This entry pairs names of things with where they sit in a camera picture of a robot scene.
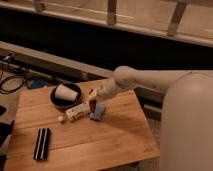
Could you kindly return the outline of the yellow gripper fingers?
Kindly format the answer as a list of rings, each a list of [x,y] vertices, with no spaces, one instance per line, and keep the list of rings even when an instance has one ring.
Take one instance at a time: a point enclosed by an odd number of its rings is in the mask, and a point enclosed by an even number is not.
[[[96,99],[97,99],[97,90],[96,90],[96,89],[92,89],[92,90],[89,92],[88,100],[89,100],[89,101],[93,101],[93,100],[96,100]]]

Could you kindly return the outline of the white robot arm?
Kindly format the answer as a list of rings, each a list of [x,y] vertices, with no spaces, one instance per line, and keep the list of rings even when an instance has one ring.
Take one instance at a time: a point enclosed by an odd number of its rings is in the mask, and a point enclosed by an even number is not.
[[[213,69],[115,69],[89,94],[105,101],[137,87],[164,95],[161,113],[160,171],[213,171]]]

